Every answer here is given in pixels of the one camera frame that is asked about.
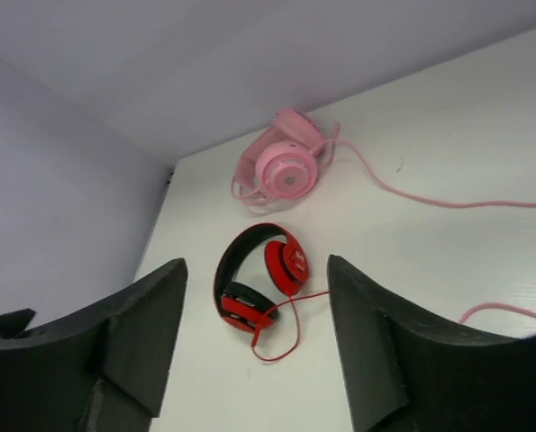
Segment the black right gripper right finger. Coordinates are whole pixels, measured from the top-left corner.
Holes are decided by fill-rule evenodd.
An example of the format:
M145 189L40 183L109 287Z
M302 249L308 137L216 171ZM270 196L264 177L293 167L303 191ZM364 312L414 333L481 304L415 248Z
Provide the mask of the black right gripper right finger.
M536 335L438 316L329 256L332 319L357 431L536 431Z

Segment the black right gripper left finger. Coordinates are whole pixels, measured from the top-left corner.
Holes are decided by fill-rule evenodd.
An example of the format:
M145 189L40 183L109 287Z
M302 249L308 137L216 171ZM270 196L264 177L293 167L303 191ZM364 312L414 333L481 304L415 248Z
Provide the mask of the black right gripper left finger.
M186 261L173 259L81 310L0 337L0 431L149 430L186 285Z

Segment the red black headphones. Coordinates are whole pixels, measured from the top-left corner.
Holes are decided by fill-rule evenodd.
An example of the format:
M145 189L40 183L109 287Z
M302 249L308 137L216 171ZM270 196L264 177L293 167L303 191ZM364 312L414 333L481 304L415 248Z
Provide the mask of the red black headphones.
M308 292L310 278L309 260L298 239L276 223L261 222L242 231L223 252L213 278L213 304L223 322L250 336L250 350L259 361L275 363L300 345L298 303L329 294ZM274 329L286 307L292 311L295 340L281 354L264 354L260 339Z

